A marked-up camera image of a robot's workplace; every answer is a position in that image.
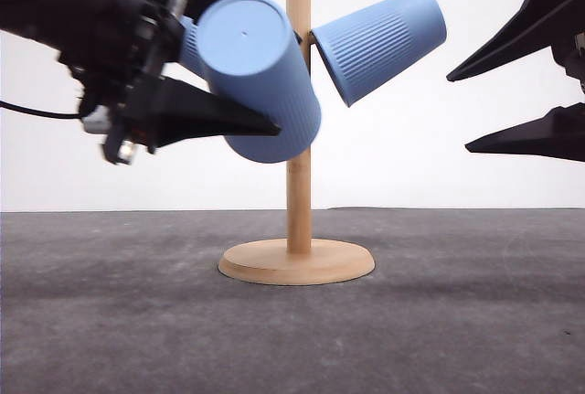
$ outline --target gray floor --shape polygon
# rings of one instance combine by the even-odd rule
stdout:
[[[337,209],[377,268],[220,275],[281,211],[4,214],[3,392],[585,392],[585,210]]]

